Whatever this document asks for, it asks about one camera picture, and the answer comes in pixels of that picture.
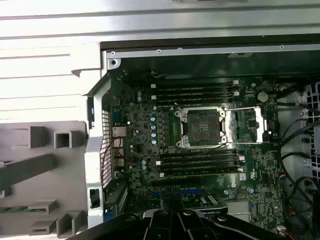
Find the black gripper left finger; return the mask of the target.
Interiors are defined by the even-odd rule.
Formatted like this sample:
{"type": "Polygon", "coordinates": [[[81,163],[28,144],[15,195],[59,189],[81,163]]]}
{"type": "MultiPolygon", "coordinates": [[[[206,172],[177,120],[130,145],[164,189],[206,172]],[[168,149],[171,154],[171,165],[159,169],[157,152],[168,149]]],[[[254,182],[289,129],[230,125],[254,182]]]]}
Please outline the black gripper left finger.
{"type": "Polygon", "coordinates": [[[146,210],[142,217],[124,213],[72,237],[73,240],[169,240],[176,197],[165,196],[162,207],[146,210]]]}

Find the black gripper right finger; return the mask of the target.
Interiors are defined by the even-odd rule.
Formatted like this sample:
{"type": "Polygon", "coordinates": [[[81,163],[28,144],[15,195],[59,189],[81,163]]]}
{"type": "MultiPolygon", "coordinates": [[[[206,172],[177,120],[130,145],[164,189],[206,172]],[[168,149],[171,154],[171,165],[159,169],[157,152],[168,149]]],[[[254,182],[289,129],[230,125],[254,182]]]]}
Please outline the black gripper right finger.
{"type": "Polygon", "coordinates": [[[177,240],[283,240],[277,233],[260,228],[229,214],[206,218],[198,210],[184,206],[176,197],[177,240]]]}

